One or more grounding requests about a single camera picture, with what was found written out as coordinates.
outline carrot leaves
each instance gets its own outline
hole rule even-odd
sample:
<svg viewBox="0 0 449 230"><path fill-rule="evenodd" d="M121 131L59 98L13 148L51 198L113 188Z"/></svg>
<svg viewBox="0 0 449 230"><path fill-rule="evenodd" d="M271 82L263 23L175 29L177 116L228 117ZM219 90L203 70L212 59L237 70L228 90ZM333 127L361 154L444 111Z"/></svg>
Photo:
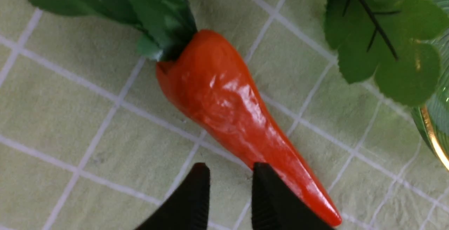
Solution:
<svg viewBox="0 0 449 230"><path fill-rule="evenodd" d="M188 0L28 0L61 16L99 16L142 32L138 53L174 60L197 32Z"/></svg>
<svg viewBox="0 0 449 230"><path fill-rule="evenodd" d="M328 0L324 23L348 83L374 76L386 97L408 106L434 93L441 59L423 41L448 27L447 14L428 0Z"/></svg>

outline gold rim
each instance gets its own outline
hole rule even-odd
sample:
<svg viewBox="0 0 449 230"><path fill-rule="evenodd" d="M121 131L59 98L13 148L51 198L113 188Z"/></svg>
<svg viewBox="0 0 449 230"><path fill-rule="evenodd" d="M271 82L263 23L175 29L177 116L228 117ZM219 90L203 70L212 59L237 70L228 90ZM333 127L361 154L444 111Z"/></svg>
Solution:
<svg viewBox="0 0 449 230"><path fill-rule="evenodd" d="M449 170L449 158L441 147L440 142L438 141L438 137L436 137L435 130L433 129L432 121L430 119L430 115L427 109L427 106L424 105L420 108L421 116L424 121L425 131L430 139L430 144L435 152L436 156L440 159L443 165Z"/></svg>

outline artificial carrot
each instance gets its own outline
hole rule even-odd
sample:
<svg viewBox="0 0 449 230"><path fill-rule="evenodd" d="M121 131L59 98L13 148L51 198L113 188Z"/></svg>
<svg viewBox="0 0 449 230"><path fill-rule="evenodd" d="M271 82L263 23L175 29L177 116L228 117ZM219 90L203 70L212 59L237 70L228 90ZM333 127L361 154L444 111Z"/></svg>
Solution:
<svg viewBox="0 0 449 230"><path fill-rule="evenodd" d="M201 30L175 62L158 62L163 93L248 167L269 163L290 189L329 225L341 217L303 157L268 112L250 72L218 33Z"/></svg>
<svg viewBox="0 0 449 230"><path fill-rule="evenodd" d="M329 225L341 217L329 195L268 112L247 66L218 33L197 31L188 0L29 0L62 16L94 15L142 32L141 54L156 63L159 85L187 117L247 166L269 163Z"/></svg>

